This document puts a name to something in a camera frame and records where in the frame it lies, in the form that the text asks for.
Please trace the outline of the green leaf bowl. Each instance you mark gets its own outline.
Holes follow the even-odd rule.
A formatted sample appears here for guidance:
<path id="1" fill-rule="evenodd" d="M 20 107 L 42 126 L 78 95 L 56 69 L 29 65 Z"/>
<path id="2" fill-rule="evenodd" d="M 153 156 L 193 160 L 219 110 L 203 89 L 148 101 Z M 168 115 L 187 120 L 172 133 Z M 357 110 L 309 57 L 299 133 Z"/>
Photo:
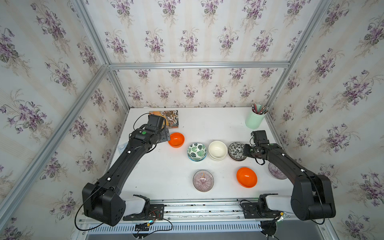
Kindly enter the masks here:
<path id="1" fill-rule="evenodd" d="M 193 143 L 187 149 L 187 156 L 201 158 L 207 156 L 207 147 L 202 143 Z"/>

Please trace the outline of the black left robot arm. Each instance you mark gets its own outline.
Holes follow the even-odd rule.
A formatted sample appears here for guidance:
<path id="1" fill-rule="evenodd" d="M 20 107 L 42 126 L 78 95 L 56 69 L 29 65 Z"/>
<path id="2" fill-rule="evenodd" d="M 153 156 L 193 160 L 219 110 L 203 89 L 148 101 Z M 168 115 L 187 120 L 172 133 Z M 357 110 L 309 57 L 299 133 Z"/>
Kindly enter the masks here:
<path id="1" fill-rule="evenodd" d="M 153 151 L 157 144 L 170 140 L 166 119 L 149 115 L 148 123 L 135 129 L 129 135 L 127 146 L 116 162 L 96 183 L 88 183 L 82 190 L 84 215 L 111 227 L 128 215 L 143 212 L 141 207 L 128 210 L 129 200 L 120 197 L 128 176 L 139 160 Z"/>

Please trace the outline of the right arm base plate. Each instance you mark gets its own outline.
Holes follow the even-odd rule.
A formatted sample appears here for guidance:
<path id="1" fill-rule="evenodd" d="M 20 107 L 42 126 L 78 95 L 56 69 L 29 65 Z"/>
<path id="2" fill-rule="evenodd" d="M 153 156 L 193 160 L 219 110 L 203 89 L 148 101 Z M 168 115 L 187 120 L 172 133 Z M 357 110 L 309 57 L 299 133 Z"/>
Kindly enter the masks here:
<path id="1" fill-rule="evenodd" d="M 262 212 L 257 203 L 241 201 L 240 206 L 243 210 L 245 219 L 274 219 L 280 214 L 279 211 L 268 210 L 266 212 Z"/>

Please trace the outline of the pink striped bowl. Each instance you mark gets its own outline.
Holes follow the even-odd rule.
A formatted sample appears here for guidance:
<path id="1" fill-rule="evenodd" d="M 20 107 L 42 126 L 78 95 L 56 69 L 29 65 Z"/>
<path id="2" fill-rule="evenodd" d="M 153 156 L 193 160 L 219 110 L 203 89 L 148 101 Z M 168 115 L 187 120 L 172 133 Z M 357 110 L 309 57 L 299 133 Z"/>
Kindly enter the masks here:
<path id="1" fill-rule="evenodd" d="M 275 179 L 278 179 L 278 180 L 287 179 L 287 176 L 272 163 L 269 163 L 268 170 L 269 170 L 271 176 L 274 177 Z"/>
<path id="2" fill-rule="evenodd" d="M 213 175 L 206 170 L 200 170 L 194 174 L 193 185 L 200 192 L 205 193 L 210 191 L 214 183 Z"/>

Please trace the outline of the black white patterned bowl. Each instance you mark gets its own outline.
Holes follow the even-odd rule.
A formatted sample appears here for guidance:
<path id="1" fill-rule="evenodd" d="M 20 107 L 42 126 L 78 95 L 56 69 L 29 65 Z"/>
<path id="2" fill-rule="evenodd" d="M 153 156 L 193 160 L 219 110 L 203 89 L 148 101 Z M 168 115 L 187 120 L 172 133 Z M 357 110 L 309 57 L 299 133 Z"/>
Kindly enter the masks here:
<path id="1" fill-rule="evenodd" d="M 231 143 L 228 147 L 229 156 L 234 157 L 234 158 L 246 157 L 246 156 L 244 156 L 244 147 L 245 147 L 245 144 L 240 143 L 240 142 Z"/>

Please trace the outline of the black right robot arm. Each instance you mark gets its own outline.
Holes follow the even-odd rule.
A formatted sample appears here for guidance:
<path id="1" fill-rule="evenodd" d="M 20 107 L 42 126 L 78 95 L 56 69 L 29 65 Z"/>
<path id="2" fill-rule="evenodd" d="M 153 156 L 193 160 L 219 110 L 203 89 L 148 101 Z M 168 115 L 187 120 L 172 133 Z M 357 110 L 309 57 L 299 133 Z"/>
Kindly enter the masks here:
<path id="1" fill-rule="evenodd" d="M 253 143 L 244 146 L 245 157 L 275 165 L 293 184 L 290 207 L 302 220 L 330 219 L 336 216 L 332 184 L 325 175 L 317 175 L 292 159 L 278 144 L 271 144 L 264 130 L 251 133 Z"/>

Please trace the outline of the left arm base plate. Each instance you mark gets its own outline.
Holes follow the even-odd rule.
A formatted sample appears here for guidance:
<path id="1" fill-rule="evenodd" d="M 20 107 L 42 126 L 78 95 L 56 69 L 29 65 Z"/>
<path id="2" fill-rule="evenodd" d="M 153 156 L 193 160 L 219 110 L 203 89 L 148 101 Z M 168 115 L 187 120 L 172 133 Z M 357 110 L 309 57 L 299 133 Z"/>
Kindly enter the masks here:
<path id="1" fill-rule="evenodd" d="M 150 206 L 145 207 L 140 214 L 123 217 L 123 221 L 162 220 L 164 218 L 164 208 L 164 204 L 150 204 Z"/>

